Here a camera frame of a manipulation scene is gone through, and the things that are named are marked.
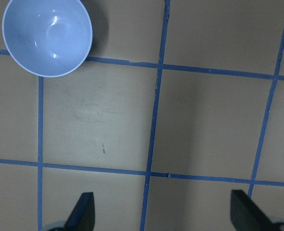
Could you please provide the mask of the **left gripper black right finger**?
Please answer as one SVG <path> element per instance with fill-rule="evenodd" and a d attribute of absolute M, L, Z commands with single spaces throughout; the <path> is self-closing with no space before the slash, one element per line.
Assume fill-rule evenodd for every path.
<path fill-rule="evenodd" d="M 280 231 L 284 225 L 273 223 L 242 190 L 231 190 L 230 220 L 236 231 Z"/>

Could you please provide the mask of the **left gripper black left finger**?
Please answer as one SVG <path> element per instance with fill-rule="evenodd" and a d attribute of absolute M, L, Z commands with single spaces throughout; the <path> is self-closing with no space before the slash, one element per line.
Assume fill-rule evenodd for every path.
<path fill-rule="evenodd" d="M 94 194 L 92 192 L 81 194 L 64 225 L 64 229 L 66 231 L 94 230 Z"/>

